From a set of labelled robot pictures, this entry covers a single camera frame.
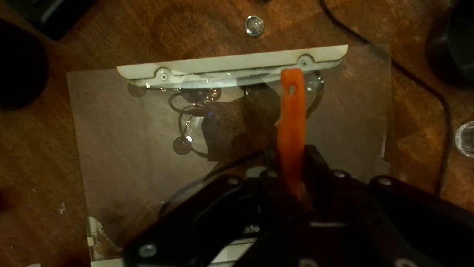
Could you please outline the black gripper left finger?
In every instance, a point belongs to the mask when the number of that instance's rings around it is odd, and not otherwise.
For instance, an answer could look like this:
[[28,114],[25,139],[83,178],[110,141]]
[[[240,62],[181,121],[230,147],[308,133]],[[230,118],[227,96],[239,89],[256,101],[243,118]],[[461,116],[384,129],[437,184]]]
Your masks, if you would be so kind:
[[299,193],[292,193],[282,178],[265,176],[265,237],[274,252],[276,267],[323,267],[326,222],[326,161],[316,147],[302,159]]

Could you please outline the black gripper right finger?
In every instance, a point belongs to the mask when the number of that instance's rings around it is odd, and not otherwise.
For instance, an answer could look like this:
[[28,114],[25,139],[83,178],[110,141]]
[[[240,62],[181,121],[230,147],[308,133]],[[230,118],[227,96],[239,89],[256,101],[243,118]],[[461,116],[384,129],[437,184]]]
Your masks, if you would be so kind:
[[363,182],[331,169],[314,145],[305,147],[304,181],[319,267],[394,267],[394,224]]

